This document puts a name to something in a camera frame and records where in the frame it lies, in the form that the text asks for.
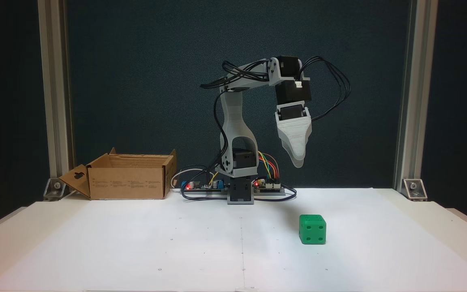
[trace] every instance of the green dice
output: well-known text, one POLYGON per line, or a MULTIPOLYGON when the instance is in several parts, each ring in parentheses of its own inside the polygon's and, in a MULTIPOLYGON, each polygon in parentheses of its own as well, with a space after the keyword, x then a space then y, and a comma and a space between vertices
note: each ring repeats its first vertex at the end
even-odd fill
POLYGON ((303 244, 326 244, 326 227, 320 215, 300 215, 298 235, 303 244))

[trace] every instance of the white cable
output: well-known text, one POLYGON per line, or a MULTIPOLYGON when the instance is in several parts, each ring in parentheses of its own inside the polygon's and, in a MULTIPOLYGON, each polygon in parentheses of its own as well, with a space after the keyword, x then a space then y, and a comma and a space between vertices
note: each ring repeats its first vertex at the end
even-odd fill
POLYGON ((170 180, 170 185, 171 185, 171 187, 175 187, 175 186, 173 185, 173 183, 174 183, 174 178, 175 178, 175 177, 177 177, 177 176, 180 175, 180 174, 183 174, 184 172, 189 172, 189 171, 191 171, 191 170, 201 170, 201 169, 199 169, 199 168, 191 168, 191 169, 189 169, 189 170, 182 170, 181 172, 176 173, 176 174, 171 178, 171 180, 170 180))

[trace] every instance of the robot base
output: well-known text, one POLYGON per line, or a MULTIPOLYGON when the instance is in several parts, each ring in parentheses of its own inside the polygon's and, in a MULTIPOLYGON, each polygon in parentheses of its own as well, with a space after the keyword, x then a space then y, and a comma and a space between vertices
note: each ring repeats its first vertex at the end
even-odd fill
POLYGON ((254 203, 252 180, 250 177, 231 178, 228 188, 228 205, 252 205, 254 203))

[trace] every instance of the white table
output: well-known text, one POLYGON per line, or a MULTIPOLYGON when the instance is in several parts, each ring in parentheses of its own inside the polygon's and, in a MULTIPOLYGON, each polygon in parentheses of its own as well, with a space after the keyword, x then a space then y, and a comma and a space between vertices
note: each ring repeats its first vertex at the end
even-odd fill
MULTIPOLYGON (((465 220, 434 202, 410 202, 391 189, 377 191, 467 262, 467 222, 465 220)), ((168 196, 171 199, 176 197, 180 199, 180 195, 176 193, 168 196)), ((61 225, 89 203, 82 196, 70 196, 59 202, 37 202, 2 223, 0 225, 0 276, 31 253, 43 240, 55 233, 61 225)))

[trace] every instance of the cardboard box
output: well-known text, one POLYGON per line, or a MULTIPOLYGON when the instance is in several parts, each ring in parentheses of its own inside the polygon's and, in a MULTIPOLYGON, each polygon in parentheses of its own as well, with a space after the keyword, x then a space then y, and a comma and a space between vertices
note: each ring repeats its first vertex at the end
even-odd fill
POLYGON ((91 200, 163 199, 177 168, 176 150, 170 155, 119 155, 113 148, 60 179, 91 200))

